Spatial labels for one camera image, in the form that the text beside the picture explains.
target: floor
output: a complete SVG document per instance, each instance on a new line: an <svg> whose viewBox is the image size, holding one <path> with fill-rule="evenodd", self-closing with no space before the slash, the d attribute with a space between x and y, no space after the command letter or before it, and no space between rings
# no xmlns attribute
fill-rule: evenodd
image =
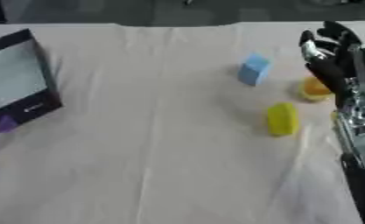
<svg viewBox="0 0 365 224"><path fill-rule="evenodd" d="M240 21L365 20L365 3L341 6L314 3L331 0L194 0L189 6L182 0L3 1L11 23L202 26Z"/></svg>

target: table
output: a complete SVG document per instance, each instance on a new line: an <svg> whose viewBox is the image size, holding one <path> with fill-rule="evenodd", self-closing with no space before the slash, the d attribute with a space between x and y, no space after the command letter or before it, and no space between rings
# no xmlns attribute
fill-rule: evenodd
<svg viewBox="0 0 365 224"><path fill-rule="evenodd" d="M365 39L365 22L347 23ZM294 94L299 34L318 23L201 28L29 27L65 107L0 136L0 223L360 223L329 118ZM252 52L258 87L236 79ZM294 102L297 135L264 111Z"/></svg>

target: orange object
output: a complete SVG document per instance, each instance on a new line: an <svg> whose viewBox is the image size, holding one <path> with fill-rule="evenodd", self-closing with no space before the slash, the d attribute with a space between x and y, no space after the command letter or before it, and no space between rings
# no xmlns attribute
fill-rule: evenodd
<svg viewBox="0 0 365 224"><path fill-rule="evenodd" d="M332 92L320 80L309 76L299 86L302 97L309 101L318 102L325 100Z"/></svg>

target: robotic hand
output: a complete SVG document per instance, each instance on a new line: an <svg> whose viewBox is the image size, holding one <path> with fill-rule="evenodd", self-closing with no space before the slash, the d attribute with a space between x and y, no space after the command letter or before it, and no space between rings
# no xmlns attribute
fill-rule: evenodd
<svg viewBox="0 0 365 224"><path fill-rule="evenodd" d="M325 22L318 34L332 41L304 31L299 46L306 67L335 94L334 129L343 150L341 165L365 223L365 46L335 22Z"/></svg>

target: black robotic glove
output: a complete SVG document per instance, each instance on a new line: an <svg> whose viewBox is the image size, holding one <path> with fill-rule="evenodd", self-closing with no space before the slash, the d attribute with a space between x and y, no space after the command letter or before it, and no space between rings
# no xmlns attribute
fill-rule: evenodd
<svg viewBox="0 0 365 224"><path fill-rule="evenodd" d="M336 106L341 108L350 96L346 79L357 76L352 49L361 48L365 66L365 47L353 31L336 22L324 22L317 33L330 40L316 39L311 31L304 31L299 46L306 67L335 94Z"/></svg>

